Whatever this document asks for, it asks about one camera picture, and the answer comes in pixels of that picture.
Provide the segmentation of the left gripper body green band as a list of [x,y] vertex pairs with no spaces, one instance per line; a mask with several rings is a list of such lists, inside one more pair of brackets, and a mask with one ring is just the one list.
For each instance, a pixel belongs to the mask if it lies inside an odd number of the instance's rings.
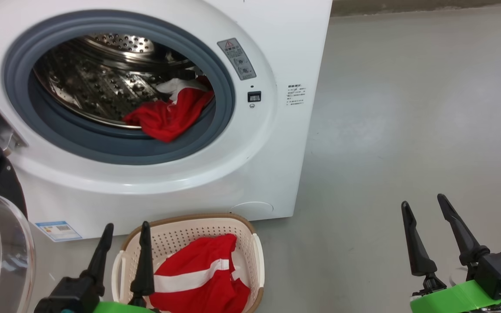
[[118,302],[99,302],[93,313],[154,313],[154,311]]

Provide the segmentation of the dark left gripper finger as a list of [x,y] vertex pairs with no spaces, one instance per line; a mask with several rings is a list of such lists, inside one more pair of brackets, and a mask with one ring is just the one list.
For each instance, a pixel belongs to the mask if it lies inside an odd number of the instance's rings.
[[106,266],[107,253],[113,243],[114,224],[106,224],[103,234],[100,237],[99,243],[95,248],[95,252],[90,260],[86,270],[81,272],[81,278],[88,278],[92,282],[95,293],[98,296],[105,294],[104,274]]
[[130,287],[130,290],[133,293],[130,305],[146,307],[147,302],[145,297],[149,297],[155,292],[152,235],[150,231],[150,224],[147,221],[144,221],[141,226],[139,245],[140,255],[137,265],[137,273]]

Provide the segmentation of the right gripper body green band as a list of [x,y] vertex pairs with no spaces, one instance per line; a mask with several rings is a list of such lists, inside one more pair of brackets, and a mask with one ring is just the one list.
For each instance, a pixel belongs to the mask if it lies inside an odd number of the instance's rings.
[[474,281],[447,287],[436,275],[425,275],[423,289],[410,298],[412,313],[501,313],[495,300]]

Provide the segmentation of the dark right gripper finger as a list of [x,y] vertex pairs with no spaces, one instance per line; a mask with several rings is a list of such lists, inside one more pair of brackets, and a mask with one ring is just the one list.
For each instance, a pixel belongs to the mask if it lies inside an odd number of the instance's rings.
[[447,196],[444,194],[437,195],[440,209],[443,212],[444,219],[451,225],[454,238],[457,242],[460,256],[459,260],[463,266],[468,266],[471,263],[479,262],[479,259],[490,253],[487,246],[480,244],[471,230],[467,227],[461,216],[457,213]]
[[405,228],[405,238],[409,254],[410,270],[413,276],[433,275],[438,268],[430,259],[425,246],[416,229],[416,218],[407,201],[401,204],[402,220]]

